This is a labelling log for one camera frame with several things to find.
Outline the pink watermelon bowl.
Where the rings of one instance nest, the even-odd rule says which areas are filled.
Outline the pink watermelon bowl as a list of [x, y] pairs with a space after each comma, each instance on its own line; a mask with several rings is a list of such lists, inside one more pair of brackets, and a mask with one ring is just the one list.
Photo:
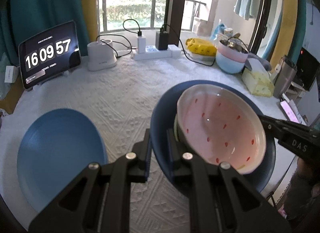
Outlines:
[[250, 174], [266, 153], [266, 134], [252, 107], [235, 93], [212, 84], [186, 89], [177, 101], [175, 135], [206, 162], [230, 163]]

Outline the large blue bowl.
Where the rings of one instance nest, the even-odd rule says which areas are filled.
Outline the large blue bowl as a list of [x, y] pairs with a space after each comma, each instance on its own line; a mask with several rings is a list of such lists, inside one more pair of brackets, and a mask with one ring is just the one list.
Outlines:
[[[176, 189], [181, 193], [185, 193], [183, 187], [181, 187], [180, 184], [173, 183], [172, 181], [170, 162], [171, 147], [168, 145], [167, 141], [167, 130], [174, 127], [174, 119], [177, 112], [176, 104], [181, 94], [189, 87], [198, 84], [211, 84], [229, 90], [241, 97], [246, 103], [248, 103], [257, 115], [263, 114], [263, 112], [249, 97], [245, 96], [240, 91], [229, 87], [228, 85], [214, 81], [186, 81], [173, 86], [167, 92], [165, 92], [159, 99], [152, 112], [150, 136], [152, 148], [161, 170], [163, 171], [167, 179], [172, 183], [172, 185], [176, 187]], [[269, 182], [276, 162], [276, 146], [274, 137], [269, 133], [266, 133], [266, 146], [266, 153], [260, 166], [251, 174], [244, 176], [258, 192], [262, 192]]]

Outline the pink and blue stacked bowls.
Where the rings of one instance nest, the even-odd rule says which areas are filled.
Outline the pink and blue stacked bowls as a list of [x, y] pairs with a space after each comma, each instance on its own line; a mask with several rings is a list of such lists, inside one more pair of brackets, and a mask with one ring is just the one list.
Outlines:
[[220, 40], [215, 60], [221, 70], [228, 74], [238, 74], [245, 66], [248, 51], [228, 40]]

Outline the yellow patterned tissue box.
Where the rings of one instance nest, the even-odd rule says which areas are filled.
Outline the yellow patterned tissue box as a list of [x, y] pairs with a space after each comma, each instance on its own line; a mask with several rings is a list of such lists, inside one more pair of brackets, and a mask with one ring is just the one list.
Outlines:
[[262, 97], [273, 96], [274, 85], [266, 71], [250, 71], [245, 68], [241, 78], [252, 95]]

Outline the blue plate left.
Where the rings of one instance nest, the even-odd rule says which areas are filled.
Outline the blue plate left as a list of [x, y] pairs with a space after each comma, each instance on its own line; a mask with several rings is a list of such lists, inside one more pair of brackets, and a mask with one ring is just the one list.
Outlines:
[[27, 202], [40, 212], [89, 163], [108, 162], [103, 139], [91, 120], [73, 109], [40, 116], [25, 133], [17, 175]]

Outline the yellow bag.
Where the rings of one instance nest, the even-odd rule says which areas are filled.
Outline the yellow bag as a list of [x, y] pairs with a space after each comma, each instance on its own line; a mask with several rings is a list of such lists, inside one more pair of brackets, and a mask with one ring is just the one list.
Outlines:
[[189, 38], [185, 41], [187, 49], [194, 54], [216, 56], [217, 48], [208, 40], [200, 38]]

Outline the cardboard box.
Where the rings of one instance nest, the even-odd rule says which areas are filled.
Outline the cardboard box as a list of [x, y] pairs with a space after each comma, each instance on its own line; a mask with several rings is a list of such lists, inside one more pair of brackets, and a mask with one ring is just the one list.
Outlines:
[[11, 85], [11, 88], [4, 99], [1, 100], [0, 107], [3, 113], [11, 115], [24, 92], [21, 77], [18, 77], [16, 82]]

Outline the white cylindrical device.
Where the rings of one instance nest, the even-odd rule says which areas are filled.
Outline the white cylindrical device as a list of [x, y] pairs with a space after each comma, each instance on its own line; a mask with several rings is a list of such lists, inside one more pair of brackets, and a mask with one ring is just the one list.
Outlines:
[[117, 64], [113, 41], [110, 39], [91, 42], [87, 45], [88, 69], [99, 71], [115, 67]]

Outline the black charger adapter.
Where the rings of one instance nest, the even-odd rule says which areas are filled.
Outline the black charger adapter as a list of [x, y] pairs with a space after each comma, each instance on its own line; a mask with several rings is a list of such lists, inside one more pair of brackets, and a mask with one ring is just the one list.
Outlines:
[[169, 33], [165, 30], [167, 24], [163, 24], [158, 32], [156, 32], [155, 47], [159, 51], [168, 49], [169, 44]]

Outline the white power strip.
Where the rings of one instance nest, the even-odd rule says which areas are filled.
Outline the white power strip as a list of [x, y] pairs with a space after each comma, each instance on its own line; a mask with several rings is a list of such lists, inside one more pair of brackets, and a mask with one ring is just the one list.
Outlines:
[[176, 45], [168, 45], [167, 50], [158, 50], [155, 46], [146, 46], [144, 53], [138, 53], [137, 50], [133, 51], [132, 59], [135, 61], [143, 61], [149, 59], [161, 59], [161, 58], [179, 58], [182, 50]]

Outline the small white box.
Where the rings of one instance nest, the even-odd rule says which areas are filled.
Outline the small white box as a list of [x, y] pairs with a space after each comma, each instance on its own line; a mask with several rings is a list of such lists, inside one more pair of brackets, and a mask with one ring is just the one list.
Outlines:
[[19, 75], [19, 68], [15, 66], [6, 66], [4, 82], [13, 84]]

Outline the tablet showing clock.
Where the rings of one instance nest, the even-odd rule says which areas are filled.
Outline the tablet showing clock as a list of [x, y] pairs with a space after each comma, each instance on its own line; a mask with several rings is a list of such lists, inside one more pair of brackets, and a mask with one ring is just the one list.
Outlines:
[[18, 46], [21, 80], [25, 90], [81, 63], [75, 22], [40, 32]]

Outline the white charger adapter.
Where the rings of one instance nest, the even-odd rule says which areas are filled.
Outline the white charger adapter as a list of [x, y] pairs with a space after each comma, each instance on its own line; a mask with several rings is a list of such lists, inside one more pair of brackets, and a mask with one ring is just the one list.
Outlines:
[[142, 35], [142, 31], [137, 32], [137, 52], [139, 54], [145, 53], [146, 38]]

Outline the teal curtain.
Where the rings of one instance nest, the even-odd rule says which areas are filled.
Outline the teal curtain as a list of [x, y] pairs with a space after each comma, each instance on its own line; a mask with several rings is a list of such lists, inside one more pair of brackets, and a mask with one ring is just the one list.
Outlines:
[[7, 0], [1, 8], [1, 60], [18, 66], [21, 42], [68, 21], [75, 22], [80, 53], [87, 55], [89, 36], [81, 0]]

